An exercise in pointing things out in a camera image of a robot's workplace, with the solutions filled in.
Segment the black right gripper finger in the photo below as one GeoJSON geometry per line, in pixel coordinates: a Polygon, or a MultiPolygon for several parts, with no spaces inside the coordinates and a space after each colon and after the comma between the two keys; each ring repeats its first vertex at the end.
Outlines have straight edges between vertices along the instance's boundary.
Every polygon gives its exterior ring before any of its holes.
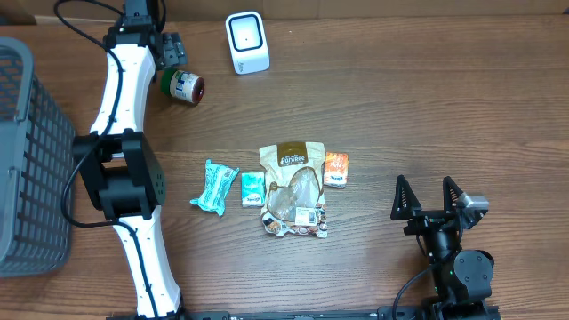
{"type": "Polygon", "coordinates": [[[398,175],[390,219],[411,220],[414,219],[421,210],[421,203],[413,193],[409,182],[404,175],[398,175]]]}
{"type": "Polygon", "coordinates": [[[444,210],[446,212],[453,212],[455,210],[457,201],[462,193],[463,191],[450,176],[443,178],[444,210]]]}

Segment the green capped bottle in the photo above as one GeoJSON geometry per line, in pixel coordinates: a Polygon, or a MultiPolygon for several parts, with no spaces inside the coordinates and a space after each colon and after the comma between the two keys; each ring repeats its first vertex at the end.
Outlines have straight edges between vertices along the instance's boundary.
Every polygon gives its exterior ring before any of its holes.
{"type": "Polygon", "coordinates": [[[205,81],[199,75],[168,68],[162,75],[160,89],[166,96],[197,105],[204,96],[205,81]]]}

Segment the orange tissue pack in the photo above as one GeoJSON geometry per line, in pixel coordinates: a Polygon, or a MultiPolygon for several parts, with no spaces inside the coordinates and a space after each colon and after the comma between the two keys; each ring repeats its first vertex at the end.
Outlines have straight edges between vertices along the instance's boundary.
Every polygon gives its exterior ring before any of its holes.
{"type": "Polygon", "coordinates": [[[345,188],[348,182],[349,155],[327,152],[325,158],[324,184],[345,188]]]}

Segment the brown snack pouch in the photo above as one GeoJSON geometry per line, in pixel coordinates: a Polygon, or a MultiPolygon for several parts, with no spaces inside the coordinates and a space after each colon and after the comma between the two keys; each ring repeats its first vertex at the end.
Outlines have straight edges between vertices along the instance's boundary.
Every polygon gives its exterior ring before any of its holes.
{"type": "Polygon", "coordinates": [[[259,149],[265,169],[266,201],[261,209],[265,230],[283,237],[328,237],[324,195],[325,145],[284,142],[259,149]]]}

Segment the teal snack bar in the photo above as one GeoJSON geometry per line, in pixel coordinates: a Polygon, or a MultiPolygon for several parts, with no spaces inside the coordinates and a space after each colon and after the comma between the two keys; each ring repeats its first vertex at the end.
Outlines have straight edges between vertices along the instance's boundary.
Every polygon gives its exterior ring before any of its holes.
{"type": "Polygon", "coordinates": [[[205,212],[216,212],[222,217],[226,210],[226,197],[238,174],[238,168],[216,164],[211,159],[207,159],[205,162],[204,191],[198,198],[191,199],[189,202],[197,205],[205,212]]]}

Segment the teal tissue pack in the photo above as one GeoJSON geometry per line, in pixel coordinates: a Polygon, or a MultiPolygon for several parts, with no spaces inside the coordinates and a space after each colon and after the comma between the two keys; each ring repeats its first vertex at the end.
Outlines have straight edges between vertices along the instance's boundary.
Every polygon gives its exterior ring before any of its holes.
{"type": "Polygon", "coordinates": [[[265,203],[265,173],[242,173],[241,200],[243,207],[262,207],[265,203]]]}

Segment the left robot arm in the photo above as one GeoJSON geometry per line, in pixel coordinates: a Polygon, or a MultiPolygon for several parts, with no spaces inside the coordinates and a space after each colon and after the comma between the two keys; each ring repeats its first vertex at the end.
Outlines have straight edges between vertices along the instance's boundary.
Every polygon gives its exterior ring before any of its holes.
{"type": "Polygon", "coordinates": [[[163,1],[127,1],[98,43],[108,59],[99,114],[72,152],[103,226],[119,236],[137,293],[137,319],[183,319],[180,287],[169,266],[161,228],[164,171],[143,132],[148,89],[156,72],[186,63],[177,34],[164,32],[163,1]]]}

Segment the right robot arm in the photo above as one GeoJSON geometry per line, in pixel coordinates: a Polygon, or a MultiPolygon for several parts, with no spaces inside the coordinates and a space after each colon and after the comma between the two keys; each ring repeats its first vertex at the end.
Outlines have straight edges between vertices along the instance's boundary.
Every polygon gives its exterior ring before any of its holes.
{"type": "Polygon", "coordinates": [[[485,303],[492,295],[493,256],[461,246],[464,231],[484,218],[490,203],[485,196],[467,194],[449,176],[443,178],[443,195],[441,210],[424,210],[405,176],[397,176],[390,218],[407,223],[404,234],[415,237],[429,265],[399,290],[390,317],[397,318],[406,290],[430,274],[436,295],[414,310],[417,319],[499,319],[499,309],[485,303]]]}

